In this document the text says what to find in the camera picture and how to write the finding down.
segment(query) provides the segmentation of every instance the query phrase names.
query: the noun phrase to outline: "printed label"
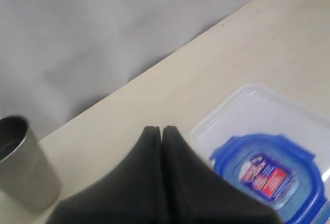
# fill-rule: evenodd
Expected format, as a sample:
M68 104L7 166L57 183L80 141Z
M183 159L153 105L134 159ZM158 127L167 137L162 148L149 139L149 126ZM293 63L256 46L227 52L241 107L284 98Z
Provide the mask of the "printed label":
M270 156L259 153L243 164L239 182L267 202L272 202L281 199L289 190L292 171Z

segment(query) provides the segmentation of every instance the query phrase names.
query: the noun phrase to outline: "cup rim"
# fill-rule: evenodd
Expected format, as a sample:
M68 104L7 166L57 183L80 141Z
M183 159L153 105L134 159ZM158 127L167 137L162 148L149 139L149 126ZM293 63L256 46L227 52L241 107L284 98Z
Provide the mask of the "cup rim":
M24 143L24 141L26 140L27 137L27 133L29 130L29 122L28 120L21 116L21 115L11 115L11 116L6 116L4 118L0 119L0 126L3 122L8 121L8 120L15 120L15 121L20 121L22 122L21 124L24 125L24 135L22 135L22 138L20 139L20 143L18 144L17 147L15 147L15 149L13 151L11 151L7 156L5 156L3 159L0 159L0 165L6 161L9 157L11 157L19 148L20 146Z

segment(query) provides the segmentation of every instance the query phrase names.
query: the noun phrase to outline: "white table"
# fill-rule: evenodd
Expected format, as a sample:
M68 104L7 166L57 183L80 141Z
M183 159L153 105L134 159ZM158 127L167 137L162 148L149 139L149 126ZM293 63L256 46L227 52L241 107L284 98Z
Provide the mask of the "white table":
M63 198L127 154L146 125L190 130L238 87L262 83L330 116L330 0L254 0L41 142ZM0 222L44 223L0 195Z

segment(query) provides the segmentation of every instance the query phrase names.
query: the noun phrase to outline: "transparent plastic container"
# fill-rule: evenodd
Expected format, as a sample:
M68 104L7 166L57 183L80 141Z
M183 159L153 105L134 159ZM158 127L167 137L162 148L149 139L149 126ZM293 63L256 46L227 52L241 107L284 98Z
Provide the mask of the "transparent plastic container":
M289 223L330 214L330 121L275 92L248 85L190 133L190 145L233 186Z

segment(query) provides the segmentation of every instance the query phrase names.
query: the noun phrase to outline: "gray fabric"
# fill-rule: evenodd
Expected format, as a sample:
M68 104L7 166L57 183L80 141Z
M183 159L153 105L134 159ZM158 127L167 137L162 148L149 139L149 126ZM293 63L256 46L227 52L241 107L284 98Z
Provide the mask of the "gray fabric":
M44 137L251 0L0 0L0 117Z

